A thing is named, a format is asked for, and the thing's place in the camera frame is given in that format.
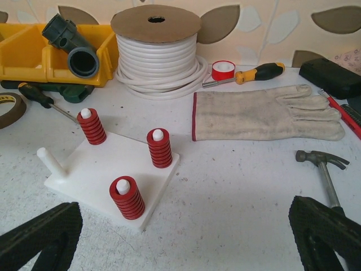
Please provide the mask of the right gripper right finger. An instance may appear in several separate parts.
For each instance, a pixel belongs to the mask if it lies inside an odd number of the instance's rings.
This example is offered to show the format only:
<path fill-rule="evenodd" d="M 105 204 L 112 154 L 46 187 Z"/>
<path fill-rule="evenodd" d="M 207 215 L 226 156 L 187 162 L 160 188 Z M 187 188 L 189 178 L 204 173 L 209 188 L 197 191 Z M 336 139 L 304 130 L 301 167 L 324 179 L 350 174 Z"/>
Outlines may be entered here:
<path fill-rule="evenodd" d="M 304 270 L 360 270 L 360 225 L 341 207 L 329 208 L 310 197 L 295 196 L 289 222 Z"/>

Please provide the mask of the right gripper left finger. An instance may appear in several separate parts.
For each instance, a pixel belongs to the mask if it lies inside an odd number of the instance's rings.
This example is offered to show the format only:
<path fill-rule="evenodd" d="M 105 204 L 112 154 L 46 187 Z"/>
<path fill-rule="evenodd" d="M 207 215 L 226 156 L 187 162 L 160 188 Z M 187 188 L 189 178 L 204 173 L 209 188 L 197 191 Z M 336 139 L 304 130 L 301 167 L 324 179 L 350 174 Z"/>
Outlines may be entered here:
<path fill-rule="evenodd" d="M 77 202 L 62 203 L 1 236 L 1 270 L 68 270 L 82 230 Z"/>

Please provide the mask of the large red spring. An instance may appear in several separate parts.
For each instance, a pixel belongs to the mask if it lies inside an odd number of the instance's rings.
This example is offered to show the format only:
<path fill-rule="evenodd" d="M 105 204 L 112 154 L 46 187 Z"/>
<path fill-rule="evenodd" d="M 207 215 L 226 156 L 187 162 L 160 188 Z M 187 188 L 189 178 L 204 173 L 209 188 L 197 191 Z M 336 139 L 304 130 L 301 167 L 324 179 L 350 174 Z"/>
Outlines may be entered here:
<path fill-rule="evenodd" d="M 147 134 L 147 144 L 156 168 L 166 168 L 172 161 L 172 152 L 169 132 L 164 128 L 155 128 Z"/>
<path fill-rule="evenodd" d="M 118 183 L 123 180 L 129 184 L 129 190 L 125 194 L 121 194 L 117 189 Z M 109 187 L 109 194 L 123 217 L 127 220 L 136 220 L 144 213 L 146 205 L 138 185 L 132 177 L 121 176 L 115 179 Z"/>
<path fill-rule="evenodd" d="M 89 144 L 99 145 L 107 139 L 106 132 L 95 109 L 82 109 L 77 115 L 77 121 Z"/>

